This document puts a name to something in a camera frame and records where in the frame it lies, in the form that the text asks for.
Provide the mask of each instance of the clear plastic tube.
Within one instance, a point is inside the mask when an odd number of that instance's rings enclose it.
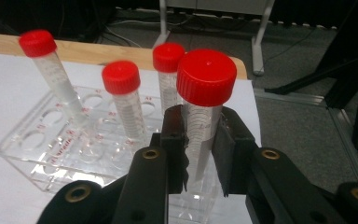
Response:
[[[145,122],[138,94],[141,85],[138,67],[128,61],[110,63],[103,69],[103,84],[113,96],[132,152],[146,147]]]
[[[145,123],[138,91],[112,96],[127,137],[133,143],[145,145]]]
[[[87,116],[82,112],[83,106],[56,52],[32,59],[51,91],[62,104],[64,114],[77,128],[84,127],[87,124]]]
[[[21,35],[19,43],[57,97],[68,121],[76,128],[76,137],[81,141],[80,158],[85,162],[97,161],[103,155],[104,144],[96,139],[89,117],[83,113],[80,99],[56,53],[53,36],[45,30],[33,30]],[[62,139],[72,142],[73,136],[58,136],[59,141],[64,141]]]
[[[184,103],[182,113],[186,115],[186,155],[189,159],[187,171],[192,174],[189,185],[203,178],[221,111],[221,105],[207,107]]]
[[[213,208],[218,183],[211,149],[223,103],[232,93],[236,74],[235,64],[228,56],[211,49],[190,51],[179,63],[177,90],[184,98],[189,178],[187,192],[170,196],[174,203],[170,217],[185,219],[184,223],[205,223]]]
[[[176,89],[176,73],[158,73],[159,95],[161,97],[161,112],[182,103],[182,98]]]
[[[66,117],[77,128],[86,125],[87,116],[83,113],[79,97],[56,54],[57,45],[52,35],[45,30],[33,30],[21,35],[19,43],[24,53],[33,59],[51,91],[59,99]]]
[[[185,55],[185,49],[175,43],[164,43],[153,49],[153,65],[158,71],[159,94],[161,97],[161,113],[181,104],[182,98],[177,93],[177,68]]]

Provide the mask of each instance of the centrifuge tube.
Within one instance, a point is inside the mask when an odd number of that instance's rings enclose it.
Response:
[[[20,36],[20,46],[62,104],[64,114],[77,128],[87,124],[87,116],[56,53],[53,36],[45,30],[33,30]]]
[[[103,69],[103,84],[113,96],[117,113],[133,150],[146,147],[146,130],[138,88],[141,85],[135,63],[119,61]]]
[[[187,192],[182,193],[179,218],[204,222],[216,197],[215,171],[208,173],[223,103],[231,96],[237,69],[228,56],[212,49],[196,49],[178,66],[177,90],[184,98],[182,115],[188,140]]]
[[[161,112],[181,104],[181,97],[176,89],[177,68],[185,55],[185,49],[175,43],[165,43],[153,49],[153,65],[158,71]]]

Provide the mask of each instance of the white paper sheet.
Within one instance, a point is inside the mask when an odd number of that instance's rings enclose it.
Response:
[[[103,88],[99,65],[64,63],[73,85]],[[158,96],[154,71],[141,71],[141,94]],[[0,54],[0,141],[38,103],[48,85],[32,60]],[[260,129],[255,96],[250,81],[237,80],[225,104],[240,115],[258,145]],[[42,192],[0,157],[0,223],[35,223],[52,195]],[[219,197],[210,223],[250,223],[244,196]]]

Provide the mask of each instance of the red cap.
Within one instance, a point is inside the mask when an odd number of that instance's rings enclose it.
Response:
[[[111,94],[122,95],[136,91],[141,85],[138,67],[129,61],[109,63],[103,69],[103,84]]]
[[[165,43],[153,49],[153,65],[159,72],[173,73],[184,55],[185,49],[181,45]]]
[[[178,66],[179,94],[193,105],[216,106],[232,93],[237,67],[227,55],[212,49],[186,54]]]
[[[55,51],[57,45],[53,36],[46,30],[33,30],[20,36],[20,46],[28,57],[40,57]]]

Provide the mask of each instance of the cable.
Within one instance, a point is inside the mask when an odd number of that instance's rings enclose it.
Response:
[[[107,40],[110,41],[110,42],[113,42],[113,43],[116,43],[116,44],[118,44],[118,45],[120,45],[120,46],[123,46],[122,44],[120,44],[120,43],[117,42],[116,40],[113,40],[113,39],[111,39],[111,38],[105,36],[104,34],[101,35],[101,38],[102,38],[102,39],[107,39]]]
[[[243,28],[243,26],[247,25],[249,22],[248,21],[239,21],[237,24],[231,26],[231,27],[225,27],[225,26],[219,26],[219,25],[216,25],[216,24],[213,24],[213,23],[210,23],[208,22],[207,20],[203,19],[201,16],[195,16],[195,18],[197,20],[199,20],[200,22],[208,25],[208,26],[211,26],[211,27],[214,27],[216,29],[220,29],[222,31],[218,31],[220,33],[224,33],[226,31],[237,31],[237,30],[240,30],[241,28]]]
[[[198,17],[198,16],[194,16],[194,18],[199,20],[199,25],[202,26],[202,29],[189,28],[188,27],[188,25],[190,25],[189,23],[186,24],[187,26],[181,25],[179,27],[185,31],[196,31],[196,32],[207,33],[207,34],[223,34],[223,33],[231,32],[231,31],[240,30],[241,28],[243,28],[245,25],[247,25],[249,23],[248,21],[244,21],[244,22],[241,22],[240,24],[236,24],[230,28],[223,28],[223,27],[219,27],[216,25],[212,25],[216,29],[221,29],[221,30],[211,31],[211,30],[207,30],[208,27],[204,24],[204,23],[206,23],[207,25],[211,26],[210,23],[208,24],[207,22],[203,22],[202,20],[200,20],[200,17]]]
[[[62,27],[63,27],[63,22],[65,21],[65,5],[64,5],[64,2],[62,2],[62,4],[61,4],[61,10],[62,10],[62,17],[61,17],[60,26],[59,26],[59,28],[58,28],[57,37],[60,37],[60,36],[61,36],[61,31],[62,31]]]
[[[138,48],[142,48],[141,45],[139,45],[139,44],[133,42],[132,40],[130,40],[130,39],[124,37],[124,36],[121,36],[121,35],[116,34],[116,33],[113,32],[111,29],[109,29],[108,26],[105,26],[105,27],[106,27],[106,29],[107,29],[112,35],[115,35],[115,36],[117,36],[118,38],[123,39],[123,40],[125,40],[125,41],[131,42],[132,44],[134,44],[134,45],[137,46]]]
[[[293,47],[295,47],[295,46],[298,45],[299,43],[301,43],[301,42],[303,42],[304,40],[308,39],[308,37],[310,37],[310,35],[311,35],[315,30],[316,30],[316,28],[313,28],[309,33],[307,33],[306,36],[304,36],[303,38],[297,40],[294,44],[292,44],[291,46],[289,46],[287,49],[284,49],[283,51],[277,53],[276,55],[267,58],[267,59],[263,62],[263,66],[262,66],[262,67],[260,68],[260,70],[258,71],[258,74],[260,74],[261,71],[263,71],[264,67],[266,66],[266,64],[267,64],[270,60],[272,60],[272,59],[274,59],[274,58],[277,58],[277,57],[283,55],[285,52],[289,51],[289,49],[292,49]]]
[[[182,24],[188,22],[190,19],[191,18],[188,18],[188,19],[178,22],[178,23],[167,22],[167,24],[172,25],[172,26],[179,26],[179,25],[182,25]],[[128,23],[128,22],[142,23],[142,24],[160,24],[160,21],[118,21],[118,22],[110,23],[109,25],[114,26],[114,25]]]

